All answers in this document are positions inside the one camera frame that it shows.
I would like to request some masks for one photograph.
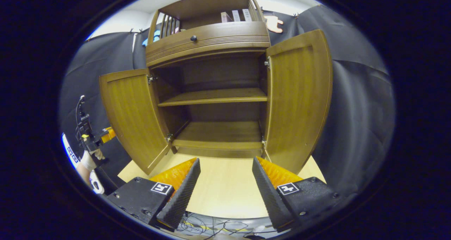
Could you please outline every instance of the drawer front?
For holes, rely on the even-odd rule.
[[[210,54],[262,51],[270,46],[264,22],[238,21],[200,26],[148,44],[146,64],[160,66]]]

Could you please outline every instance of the white book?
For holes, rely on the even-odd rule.
[[[251,13],[249,12],[249,9],[243,9],[243,14],[245,15],[246,21],[252,21]]]
[[[232,14],[233,14],[233,21],[241,21],[240,15],[238,14],[238,10],[232,10]]]
[[[232,19],[230,18],[230,16],[226,12],[222,12],[221,13],[221,20],[222,20],[222,22],[232,21]]]

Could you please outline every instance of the open cabinet door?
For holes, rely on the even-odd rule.
[[[332,61],[321,30],[269,47],[266,155],[298,174],[322,132],[332,96]]]
[[[102,75],[100,94],[116,137],[146,173],[166,155],[170,146],[161,129],[153,84],[148,69]]]

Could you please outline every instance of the wooden shelf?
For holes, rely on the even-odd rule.
[[[258,121],[191,122],[172,145],[208,149],[261,149]]]
[[[182,93],[163,103],[159,103],[158,106],[264,102],[267,100],[268,97],[259,88],[233,88]]]

